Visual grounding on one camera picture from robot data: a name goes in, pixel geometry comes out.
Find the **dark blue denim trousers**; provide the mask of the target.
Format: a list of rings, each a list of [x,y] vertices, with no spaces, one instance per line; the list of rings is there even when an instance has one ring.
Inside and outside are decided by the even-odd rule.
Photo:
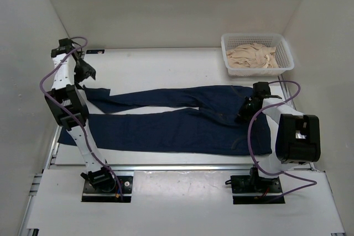
[[[235,118],[252,89],[243,86],[165,88],[112,95],[85,88],[101,113],[91,114],[90,131],[100,149],[158,153],[249,155],[248,123]],[[252,127],[255,155],[272,152],[267,118]]]

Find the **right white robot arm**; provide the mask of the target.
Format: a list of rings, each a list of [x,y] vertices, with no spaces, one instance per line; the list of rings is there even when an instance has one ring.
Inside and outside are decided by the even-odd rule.
[[[264,190],[279,175],[297,165],[317,162],[321,156],[320,121],[315,115],[298,112],[273,95],[269,82],[253,84],[253,92],[246,98],[237,119],[248,123],[247,144],[254,162],[248,178],[249,187],[257,192]],[[252,127],[257,117],[265,114],[278,125],[275,152],[257,162],[252,149]]]

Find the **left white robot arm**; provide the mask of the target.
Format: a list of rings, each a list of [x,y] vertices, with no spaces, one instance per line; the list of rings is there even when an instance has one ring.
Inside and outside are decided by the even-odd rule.
[[[116,178],[98,151],[90,132],[89,110],[79,92],[80,82],[96,78],[96,70],[84,61],[82,48],[73,39],[60,39],[51,51],[54,69],[40,81],[40,89],[55,121],[71,136],[84,159],[86,171],[81,177],[94,189],[111,192],[117,186]]]

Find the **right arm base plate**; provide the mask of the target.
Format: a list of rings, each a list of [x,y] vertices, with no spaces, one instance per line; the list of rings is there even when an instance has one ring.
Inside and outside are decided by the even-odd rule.
[[[285,204],[280,179],[232,175],[225,181],[232,190],[233,204]]]

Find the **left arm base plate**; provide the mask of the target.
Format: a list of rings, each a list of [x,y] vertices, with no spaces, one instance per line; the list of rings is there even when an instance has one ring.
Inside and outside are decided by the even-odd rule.
[[[87,180],[84,182],[81,201],[90,203],[130,203],[133,190],[133,175],[118,175],[122,190],[117,184],[107,188],[94,188]]]

